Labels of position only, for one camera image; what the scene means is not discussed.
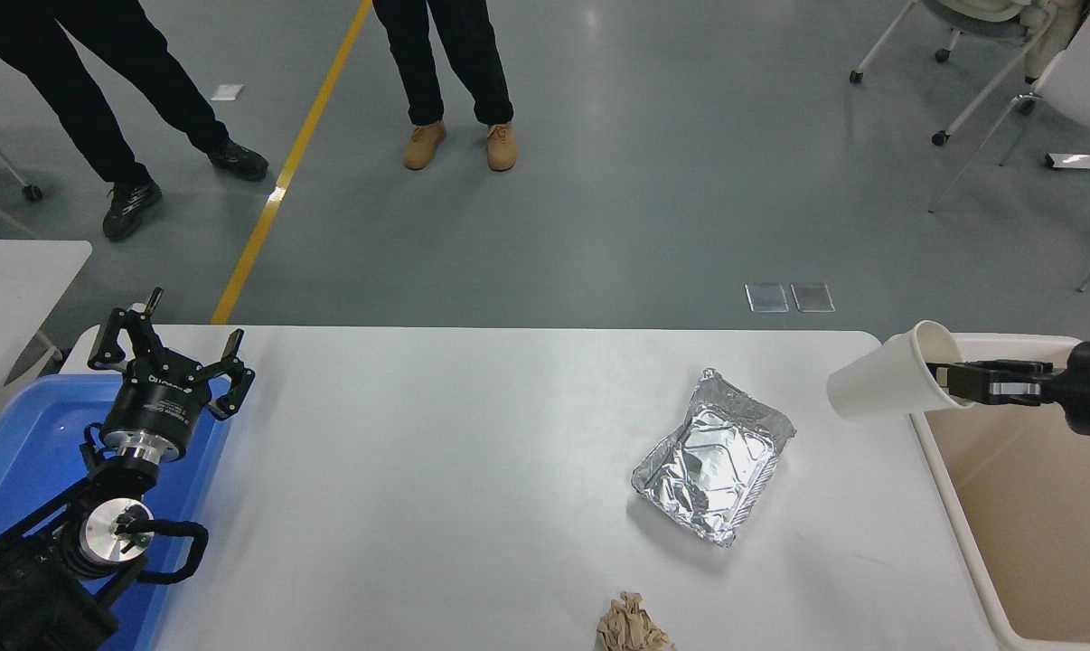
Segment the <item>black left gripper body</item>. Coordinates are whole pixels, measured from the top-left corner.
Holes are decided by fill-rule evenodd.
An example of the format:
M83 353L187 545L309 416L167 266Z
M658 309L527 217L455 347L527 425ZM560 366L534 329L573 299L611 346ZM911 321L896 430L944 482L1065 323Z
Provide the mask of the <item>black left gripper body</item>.
M199 366L181 355L158 362L140 357L128 363L122 387L104 420L104 442L119 444L143 432L169 444L187 444L211 398L206 381L187 379Z

